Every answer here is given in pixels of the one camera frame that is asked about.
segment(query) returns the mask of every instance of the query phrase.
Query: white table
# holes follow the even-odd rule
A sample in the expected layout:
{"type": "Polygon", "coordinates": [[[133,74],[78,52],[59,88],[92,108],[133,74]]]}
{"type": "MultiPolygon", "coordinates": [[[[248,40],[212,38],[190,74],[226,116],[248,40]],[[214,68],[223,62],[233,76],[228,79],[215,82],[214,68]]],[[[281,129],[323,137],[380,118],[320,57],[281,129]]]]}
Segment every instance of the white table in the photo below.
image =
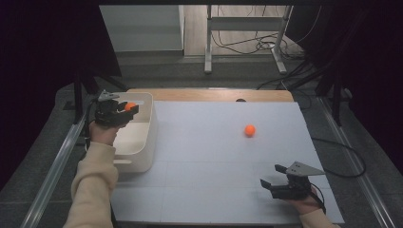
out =
{"type": "MultiPolygon", "coordinates": [[[[276,163],[322,169],[297,103],[155,102],[153,166],[121,174],[112,196],[117,220],[157,224],[298,224],[288,203],[272,199],[259,179],[286,184],[276,163]],[[253,124],[253,138],[243,128],[253,124]]],[[[344,223],[325,176],[328,217],[344,223]]]]}

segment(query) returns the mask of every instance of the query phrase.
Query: black cable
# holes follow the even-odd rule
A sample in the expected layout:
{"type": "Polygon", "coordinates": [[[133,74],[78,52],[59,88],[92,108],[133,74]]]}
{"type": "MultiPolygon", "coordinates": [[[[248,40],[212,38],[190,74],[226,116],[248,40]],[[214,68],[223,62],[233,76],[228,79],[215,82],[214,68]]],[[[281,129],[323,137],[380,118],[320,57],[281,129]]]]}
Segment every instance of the black cable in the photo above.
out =
{"type": "Polygon", "coordinates": [[[315,193],[313,193],[312,191],[310,191],[308,194],[319,204],[320,208],[322,208],[323,213],[326,214],[326,207],[325,207],[325,198],[323,197],[323,193],[322,191],[313,183],[311,183],[311,185],[313,185],[317,191],[319,191],[322,199],[320,199],[315,193]]]}
{"type": "Polygon", "coordinates": [[[301,111],[304,111],[304,110],[310,109],[310,108],[312,107],[312,99],[311,99],[311,97],[310,97],[308,94],[306,94],[305,92],[302,92],[302,91],[299,90],[299,89],[296,89],[296,91],[302,93],[305,97],[308,98],[308,101],[309,101],[308,106],[307,106],[307,107],[301,107],[300,110],[301,110],[301,111]]]}
{"type": "Polygon", "coordinates": [[[319,141],[319,142],[324,142],[324,143],[330,143],[330,144],[334,144],[334,145],[339,145],[339,146],[345,147],[345,148],[349,149],[351,152],[353,152],[353,153],[358,157],[358,159],[360,160],[361,165],[362,165],[362,170],[361,170],[361,172],[359,172],[358,174],[355,174],[355,175],[343,175],[343,174],[338,174],[338,173],[336,173],[335,171],[332,171],[332,170],[323,168],[323,170],[324,170],[325,172],[330,173],[330,174],[333,174],[333,175],[335,175],[335,176],[337,176],[337,177],[340,177],[340,178],[352,179],[352,178],[361,177],[361,176],[364,175],[365,172],[367,171],[367,164],[365,163],[364,159],[363,159],[363,158],[359,155],[359,153],[358,153],[355,149],[353,149],[352,147],[350,147],[350,146],[348,146],[348,145],[345,145],[345,144],[342,144],[342,143],[339,143],[339,142],[333,142],[333,141],[328,141],[328,140],[323,140],[323,139],[318,139],[318,138],[312,138],[312,140],[314,140],[314,141],[319,141]]]}
{"type": "Polygon", "coordinates": [[[264,39],[264,38],[268,38],[268,37],[276,38],[275,35],[277,35],[277,33],[273,33],[273,34],[271,34],[271,35],[266,35],[266,36],[260,36],[260,37],[256,37],[256,38],[252,38],[252,39],[244,40],[244,41],[239,41],[239,42],[235,42],[235,43],[223,44],[221,41],[220,41],[220,43],[221,43],[222,46],[233,46],[233,45],[238,45],[238,44],[246,43],[246,42],[249,42],[249,41],[255,41],[255,40],[257,40],[257,39],[264,39]]]}
{"type": "Polygon", "coordinates": [[[89,144],[91,142],[91,138],[89,137],[89,112],[91,111],[91,107],[93,104],[97,103],[98,99],[92,99],[89,105],[86,107],[86,120],[84,122],[84,137],[86,140],[86,151],[89,148],[89,144]]]}
{"type": "Polygon", "coordinates": [[[256,49],[256,50],[251,51],[251,52],[241,52],[241,51],[232,49],[232,48],[230,48],[230,47],[221,46],[221,45],[219,45],[219,44],[216,42],[216,39],[214,38],[214,35],[213,35],[213,34],[211,34],[211,37],[213,38],[214,43],[216,43],[216,45],[217,45],[218,47],[220,47],[220,48],[226,48],[226,49],[235,51],[235,52],[237,52],[238,54],[253,54],[253,53],[256,53],[256,52],[260,51],[260,49],[256,49]]]}
{"type": "Polygon", "coordinates": [[[287,79],[287,78],[294,77],[294,76],[296,76],[296,75],[295,75],[296,73],[299,73],[299,72],[300,72],[301,70],[303,70],[308,64],[309,64],[309,61],[308,61],[308,60],[304,60],[304,61],[303,61],[301,64],[299,64],[293,71],[289,72],[285,77],[282,77],[282,78],[279,78],[279,79],[270,80],[270,81],[267,81],[267,82],[265,82],[265,83],[262,83],[262,84],[260,84],[260,85],[256,88],[256,90],[259,90],[259,89],[261,89],[263,86],[266,86],[266,85],[271,84],[271,83],[273,83],[273,82],[276,82],[276,81],[280,81],[280,80],[284,80],[284,79],[287,79]]]}

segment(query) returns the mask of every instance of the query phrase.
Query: wire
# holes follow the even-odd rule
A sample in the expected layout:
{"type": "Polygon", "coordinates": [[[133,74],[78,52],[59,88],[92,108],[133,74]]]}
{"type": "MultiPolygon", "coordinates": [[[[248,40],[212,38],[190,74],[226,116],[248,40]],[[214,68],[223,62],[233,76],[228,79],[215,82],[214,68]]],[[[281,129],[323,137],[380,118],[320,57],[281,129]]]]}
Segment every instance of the wire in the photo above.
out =
{"type": "Polygon", "coordinates": [[[314,194],[312,191],[309,193],[309,195],[314,198],[314,200],[317,201],[317,203],[319,204],[320,208],[322,208],[323,213],[326,214],[326,207],[325,207],[325,198],[323,197],[323,193],[322,191],[314,184],[311,183],[312,186],[314,186],[317,191],[320,193],[322,199],[320,199],[316,194],[314,194]]]}
{"type": "MultiPolygon", "coordinates": [[[[322,6],[319,7],[319,10],[317,11],[317,19],[319,18],[320,12],[322,11],[322,6]]],[[[312,24],[311,29],[308,31],[308,33],[302,37],[300,40],[295,41],[294,43],[297,44],[301,41],[303,41],[306,37],[308,37],[309,34],[311,34],[312,30],[314,29],[315,25],[317,24],[317,19],[315,19],[315,22],[312,24]]]]}
{"type": "Polygon", "coordinates": [[[287,78],[294,77],[294,76],[296,76],[297,73],[299,73],[301,70],[303,70],[308,64],[309,64],[309,61],[308,61],[308,60],[304,60],[304,61],[303,61],[301,64],[299,64],[293,71],[289,72],[289,73],[287,74],[287,76],[282,77],[282,78],[278,78],[278,79],[274,79],[274,80],[270,80],[270,81],[267,81],[267,82],[265,82],[265,83],[262,83],[262,84],[260,84],[260,85],[256,88],[256,90],[259,90],[259,89],[261,89],[263,86],[266,86],[266,85],[271,84],[271,83],[273,83],[273,82],[277,82],[277,81],[280,81],[280,80],[284,80],[284,79],[287,79],[287,78]]]}
{"type": "Polygon", "coordinates": [[[299,89],[296,89],[296,91],[298,91],[298,92],[302,93],[303,95],[305,95],[305,97],[307,97],[307,98],[308,98],[308,101],[309,101],[309,104],[308,104],[307,107],[301,107],[301,108],[300,108],[301,111],[310,109],[310,108],[312,107],[312,99],[311,99],[311,97],[310,97],[308,94],[306,94],[305,92],[302,92],[302,91],[299,90],[299,89]]]}
{"type": "Polygon", "coordinates": [[[253,53],[256,53],[256,52],[262,50],[262,49],[258,49],[258,48],[257,48],[256,50],[251,51],[251,52],[241,52],[241,51],[235,50],[235,49],[230,48],[230,47],[221,46],[221,45],[219,45],[219,44],[217,43],[217,41],[216,41],[216,39],[214,38],[214,35],[213,35],[213,34],[211,34],[211,37],[213,38],[214,43],[216,43],[216,45],[217,45],[218,47],[230,49],[230,50],[235,51],[235,52],[237,52],[237,53],[239,53],[239,54],[253,54],[253,53]]]}
{"type": "Polygon", "coordinates": [[[339,143],[339,142],[333,142],[333,141],[328,141],[328,140],[323,140],[323,139],[318,139],[318,138],[312,138],[312,140],[314,140],[314,141],[319,141],[319,142],[324,142],[324,143],[330,143],[330,144],[334,144],[334,145],[339,145],[339,146],[345,147],[345,148],[349,149],[350,151],[352,151],[352,152],[358,157],[358,159],[360,160],[361,165],[362,165],[362,170],[361,170],[361,172],[359,172],[358,174],[355,174],[355,175],[343,175],[343,174],[338,174],[338,173],[336,173],[335,171],[332,171],[332,170],[323,168],[323,170],[324,170],[325,172],[328,172],[328,173],[333,174],[333,175],[335,175],[335,176],[338,176],[338,177],[340,177],[340,178],[352,179],[352,178],[361,177],[361,176],[364,175],[365,172],[367,171],[367,164],[365,163],[364,159],[363,159],[363,158],[359,155],[359,153],[358,153],[355,149],[353,149],[352,147],[350,147],[350,146],[348,146],[348,145],[345,145],[345,144],[342,144],[342,143],[339,143]]]}

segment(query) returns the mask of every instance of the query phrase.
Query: metal frame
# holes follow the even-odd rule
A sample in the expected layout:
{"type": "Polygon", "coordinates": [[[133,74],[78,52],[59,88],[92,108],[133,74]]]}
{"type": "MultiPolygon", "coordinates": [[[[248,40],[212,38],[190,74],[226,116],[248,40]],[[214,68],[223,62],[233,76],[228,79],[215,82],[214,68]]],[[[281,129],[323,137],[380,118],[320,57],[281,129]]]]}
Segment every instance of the metal frame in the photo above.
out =
{"type": "Polygon", "coordinates": [[[278,31],[278,37],[271,51],[278,66],[280,74],[286,74],[287,69],[282,62],[279,47],[285,28],[290,18],[291,6],[286,6],[282,17],[212,17],[211,5],[207,6],[207,41],[204,53],[204,72],[212,72],[212,45],[211,35],[213,30],[244,30],[244,31],[278,31]]]}

